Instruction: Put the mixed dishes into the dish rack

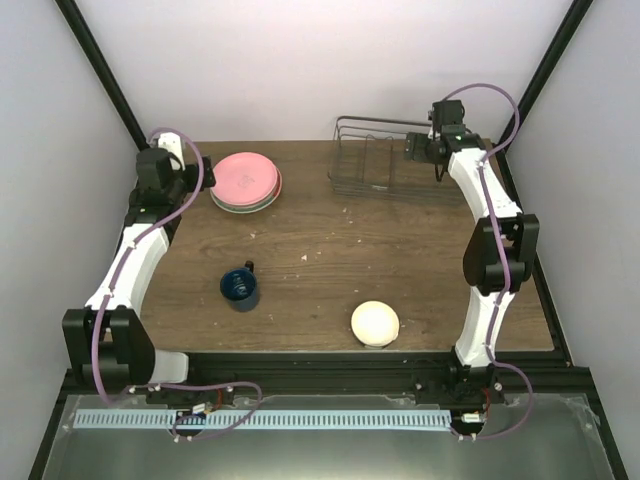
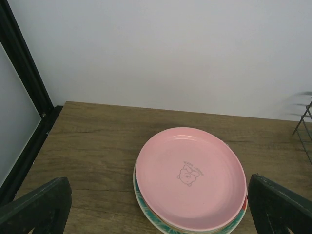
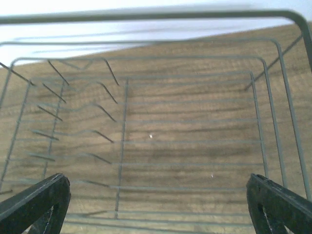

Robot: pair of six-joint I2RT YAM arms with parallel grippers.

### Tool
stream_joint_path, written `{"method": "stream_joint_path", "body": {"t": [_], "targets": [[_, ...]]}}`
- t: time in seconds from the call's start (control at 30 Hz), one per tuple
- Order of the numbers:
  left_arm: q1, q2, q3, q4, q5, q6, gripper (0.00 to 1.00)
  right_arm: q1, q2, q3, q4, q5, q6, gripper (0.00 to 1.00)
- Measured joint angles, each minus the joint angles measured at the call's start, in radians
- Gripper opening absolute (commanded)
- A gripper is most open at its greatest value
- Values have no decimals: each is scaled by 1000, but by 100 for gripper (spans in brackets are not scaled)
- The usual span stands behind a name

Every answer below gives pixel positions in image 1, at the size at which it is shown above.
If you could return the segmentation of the pink top plate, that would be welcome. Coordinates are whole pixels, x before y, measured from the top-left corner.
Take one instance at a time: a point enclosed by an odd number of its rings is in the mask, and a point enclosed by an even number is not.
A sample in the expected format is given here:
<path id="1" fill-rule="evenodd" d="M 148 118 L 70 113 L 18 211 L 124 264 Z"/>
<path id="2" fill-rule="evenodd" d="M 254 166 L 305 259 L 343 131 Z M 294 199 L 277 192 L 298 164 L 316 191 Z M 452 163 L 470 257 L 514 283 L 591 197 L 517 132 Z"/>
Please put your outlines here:
<path id="1" fill-rule="evenodd" d="M 276 187 L 278 170 L 266 156 L 241 152 L 229 155 L 213 167 L 213 195 L 221 202 L 247 206 L 265 199 Z"/>

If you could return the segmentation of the teal white bowl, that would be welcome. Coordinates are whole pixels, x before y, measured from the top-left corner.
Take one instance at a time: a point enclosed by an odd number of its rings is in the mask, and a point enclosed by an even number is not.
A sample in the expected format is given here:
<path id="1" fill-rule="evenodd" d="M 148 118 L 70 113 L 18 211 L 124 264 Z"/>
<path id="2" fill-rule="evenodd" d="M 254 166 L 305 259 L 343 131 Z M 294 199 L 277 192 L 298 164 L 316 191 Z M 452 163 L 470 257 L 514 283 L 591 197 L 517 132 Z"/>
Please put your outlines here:
<path id="1" fill-rule="evenodd" d="M 381 349 L 393 343 L 400 330 L 396 312 L 380 301 L 366 301 L 351 315 L 351 331 L 367 348 Z"/>

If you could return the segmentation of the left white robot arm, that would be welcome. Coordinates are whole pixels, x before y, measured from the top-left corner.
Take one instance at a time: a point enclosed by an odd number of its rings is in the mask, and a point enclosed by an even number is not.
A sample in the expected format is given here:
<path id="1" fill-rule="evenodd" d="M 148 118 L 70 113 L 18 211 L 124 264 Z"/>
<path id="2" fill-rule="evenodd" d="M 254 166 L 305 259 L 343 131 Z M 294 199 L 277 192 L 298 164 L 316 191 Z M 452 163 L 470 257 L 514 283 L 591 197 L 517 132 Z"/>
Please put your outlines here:
<path id="1" fill-rule="evenodd" d="M 189 369 L 187 354 L 156 348 L 140 316 L 185 206 L 215 184 L 211 160 L 202 157 L 186 165 L 168 147 L 150 147 L 138 153 L 136 172 L 138 181 L 108 273 L 85 306 L 67 310 L 62 319 L 71 370 L 79 384 L 100 395 L 169 383 L 178 401 L 191 404 L 203 395 L 203 377 Z"/>

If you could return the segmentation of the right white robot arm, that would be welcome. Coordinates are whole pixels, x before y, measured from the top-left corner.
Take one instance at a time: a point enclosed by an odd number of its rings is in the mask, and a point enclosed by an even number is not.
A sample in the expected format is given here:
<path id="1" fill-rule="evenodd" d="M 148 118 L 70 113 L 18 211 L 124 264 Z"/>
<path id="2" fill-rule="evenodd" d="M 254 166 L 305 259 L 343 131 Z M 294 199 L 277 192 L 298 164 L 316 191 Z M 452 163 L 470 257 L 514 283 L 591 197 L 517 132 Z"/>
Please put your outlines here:
<path id="1" fill-rule="evenodd" d="M 532 275 L 540 225 L 505 191 L 480 137 L 467 131 L 436 135 L 410 132 L 404 155 L 432 164 L 436 178 L 449 174 L 475 221 L 463 255 L 470 298 L 455 360 L 444 378 L 447 396 L 458 403 L 476 400 L 489 387 L 496 366 L 495 346 L 506 311 Z"/>

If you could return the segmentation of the wire dish rack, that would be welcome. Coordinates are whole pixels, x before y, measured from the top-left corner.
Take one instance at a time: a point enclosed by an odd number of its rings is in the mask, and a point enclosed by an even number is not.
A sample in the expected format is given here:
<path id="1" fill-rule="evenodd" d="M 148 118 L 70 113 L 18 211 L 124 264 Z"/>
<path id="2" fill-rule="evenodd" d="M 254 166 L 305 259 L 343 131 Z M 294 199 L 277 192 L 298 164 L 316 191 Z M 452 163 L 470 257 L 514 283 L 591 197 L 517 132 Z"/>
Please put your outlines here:
<path id="1" fill-rule="evenodd" d="M 428 122 L 341 115 L 328 178 L 335 193 L 426 205 L 465 205 L 445 167 L 426 161 Z"/>

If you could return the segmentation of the dark blue mug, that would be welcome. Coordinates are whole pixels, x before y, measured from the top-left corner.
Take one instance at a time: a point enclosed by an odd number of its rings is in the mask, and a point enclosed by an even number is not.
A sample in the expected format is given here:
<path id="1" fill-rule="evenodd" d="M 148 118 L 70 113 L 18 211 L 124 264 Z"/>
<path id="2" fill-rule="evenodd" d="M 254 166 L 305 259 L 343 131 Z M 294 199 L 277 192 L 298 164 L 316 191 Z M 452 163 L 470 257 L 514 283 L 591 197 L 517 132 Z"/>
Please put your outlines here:
<path id="1" fill-rule="evenodd" d="M 242 267 L 226 272 L 220 279 L 219 289 L 227 304 L 236 312 L 255 309 L 260 300 L 254 263 L 247 260 Z"/>

